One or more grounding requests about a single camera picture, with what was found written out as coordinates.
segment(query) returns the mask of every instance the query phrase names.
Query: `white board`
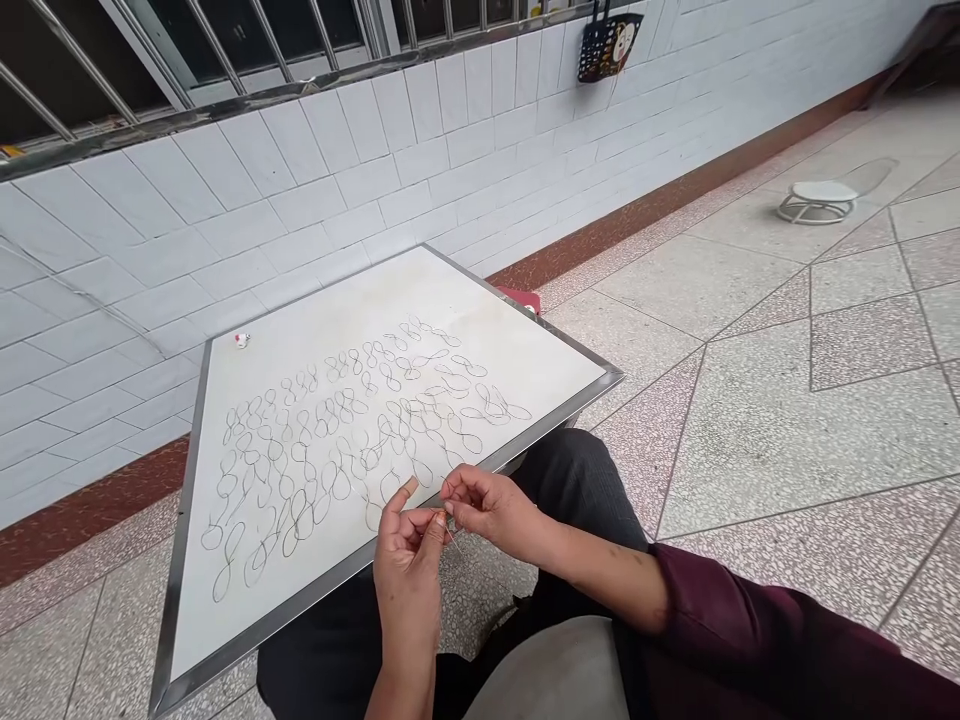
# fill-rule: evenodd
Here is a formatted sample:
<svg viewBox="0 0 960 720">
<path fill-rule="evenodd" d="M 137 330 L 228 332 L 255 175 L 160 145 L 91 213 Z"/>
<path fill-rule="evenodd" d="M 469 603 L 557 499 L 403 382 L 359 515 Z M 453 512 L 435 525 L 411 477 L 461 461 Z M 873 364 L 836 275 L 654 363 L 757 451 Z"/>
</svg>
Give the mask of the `white board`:
<svg viewBox="0 0 960 720">
<path fill-rule="evenodd" d="M 212 343 L 170 680 L 604 369 L 416 248 Z"/>
</svg>

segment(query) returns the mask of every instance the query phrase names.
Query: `terrazzo floor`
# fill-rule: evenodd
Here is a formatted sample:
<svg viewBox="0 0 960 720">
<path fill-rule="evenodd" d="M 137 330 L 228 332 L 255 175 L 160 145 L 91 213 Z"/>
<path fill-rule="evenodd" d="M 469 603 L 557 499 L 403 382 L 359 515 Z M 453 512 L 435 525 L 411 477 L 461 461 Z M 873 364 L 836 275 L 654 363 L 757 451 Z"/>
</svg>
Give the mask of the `terrazzo floor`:
<svg viewBox="0 0 960 720">
<path fill-rule="evenodd" d="M 854 113 L 540 289 L 627 372 L 579 425 L 649 535 L 800 588 L 960 681 L 960 94 Z M 791 182 L 899 167 L 846 222 Z M 0 717 L 147 714 L 177 497 L 0 590 Z M 461 536 L 443 648 L 529 593 Z M 270 718 L 252 655 L 168 717 Z"/>
</svg>

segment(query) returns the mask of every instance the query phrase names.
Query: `black basket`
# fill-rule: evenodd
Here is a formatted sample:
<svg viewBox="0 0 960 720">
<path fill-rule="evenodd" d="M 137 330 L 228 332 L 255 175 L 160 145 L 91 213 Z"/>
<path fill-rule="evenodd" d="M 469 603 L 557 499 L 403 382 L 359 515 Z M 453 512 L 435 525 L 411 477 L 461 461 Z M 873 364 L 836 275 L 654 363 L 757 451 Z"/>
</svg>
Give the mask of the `black basket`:
<svg viewBox="0 0 960 720">
<path fill-rule="evenodd" d="M 577 79 L 583 83 L 599 82 L 623 70 L 643 21 L 643 15 L 637 13 L 610 17 L 610 0 L 605 0 L 600 20 L 599 10 L 599 0 L 593 0 L 593 20 L 583 30 L 580 48 Z"/>
</svg>

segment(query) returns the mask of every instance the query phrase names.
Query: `person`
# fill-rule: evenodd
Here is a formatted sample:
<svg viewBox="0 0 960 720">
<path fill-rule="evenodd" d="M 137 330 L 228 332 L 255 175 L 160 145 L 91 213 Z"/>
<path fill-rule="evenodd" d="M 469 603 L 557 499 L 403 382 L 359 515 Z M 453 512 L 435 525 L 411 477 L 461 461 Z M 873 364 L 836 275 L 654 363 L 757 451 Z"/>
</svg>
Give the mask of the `person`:
<svg viewBox="0 0 960 720">
<path fill-rule="evenodd" d="M 404 509 L 415 487 L 384 508 L 372 575 L 261 647 L 257 687 L 277 720 L 960 717 L 960 686 L 872 630 L 648 544 L 586 432 L 548 435 L 512 479 L 457 467 L 444 511 Z M 539 568 L 471 662 L 437 654 L 444 512 Z"/>
</svg>

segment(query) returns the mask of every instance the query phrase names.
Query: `sleeve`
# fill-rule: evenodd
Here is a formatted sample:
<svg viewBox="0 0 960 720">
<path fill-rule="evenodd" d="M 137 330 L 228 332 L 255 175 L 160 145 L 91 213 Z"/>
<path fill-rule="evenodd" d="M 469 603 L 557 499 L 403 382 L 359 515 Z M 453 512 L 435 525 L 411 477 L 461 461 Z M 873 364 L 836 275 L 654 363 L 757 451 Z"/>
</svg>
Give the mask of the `sleeve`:
<svg viewBox="0 0 960 720">
<path fill-rule="evenodd" d="M 651 546 L 670 595 L 661 648 L 788 716 L 960 718 L 960 686 L 795 590 Z"/>
</svg>

